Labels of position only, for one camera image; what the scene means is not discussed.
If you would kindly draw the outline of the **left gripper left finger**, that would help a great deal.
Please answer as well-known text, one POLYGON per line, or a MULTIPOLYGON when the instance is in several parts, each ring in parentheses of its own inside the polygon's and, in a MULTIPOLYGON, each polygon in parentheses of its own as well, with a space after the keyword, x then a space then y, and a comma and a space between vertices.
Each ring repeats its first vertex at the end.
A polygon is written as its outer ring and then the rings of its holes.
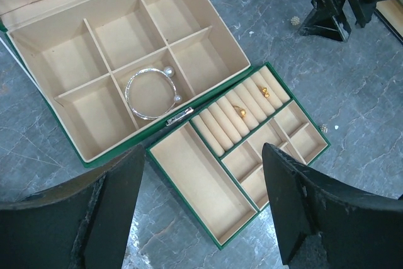
POLYGON ((109 163, 1 203, 1 268, 121 268, 145 164, 135 146, 109 163))

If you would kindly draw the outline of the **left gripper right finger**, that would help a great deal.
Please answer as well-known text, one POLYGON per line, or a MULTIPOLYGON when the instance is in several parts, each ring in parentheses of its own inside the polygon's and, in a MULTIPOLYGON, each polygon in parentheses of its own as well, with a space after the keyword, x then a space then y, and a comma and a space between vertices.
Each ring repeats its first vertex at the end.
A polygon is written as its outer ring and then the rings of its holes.
POLYGON ((281 261, 290 268, 402 268, 402 199, 360 190, 262 149, 281 261))

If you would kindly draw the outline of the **green jewelry box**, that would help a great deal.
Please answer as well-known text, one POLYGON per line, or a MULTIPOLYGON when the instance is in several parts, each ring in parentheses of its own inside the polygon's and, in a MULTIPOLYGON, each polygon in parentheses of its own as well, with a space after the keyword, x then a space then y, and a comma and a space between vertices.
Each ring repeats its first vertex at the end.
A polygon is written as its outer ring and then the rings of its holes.
POLYGON ((250 66, 210 0, 1 0, 1 31, 87 167, 250 66))

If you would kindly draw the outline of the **small stud earring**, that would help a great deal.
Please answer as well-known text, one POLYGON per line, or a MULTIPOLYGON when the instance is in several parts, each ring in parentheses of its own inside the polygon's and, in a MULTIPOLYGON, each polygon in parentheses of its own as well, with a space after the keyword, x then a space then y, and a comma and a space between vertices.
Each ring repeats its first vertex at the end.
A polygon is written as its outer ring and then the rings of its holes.
POLYGON ((328 132, 327 125, 323 124, 319 128, 320 128, 321 132, 323 132, 324 134, 326 134, 328 132))

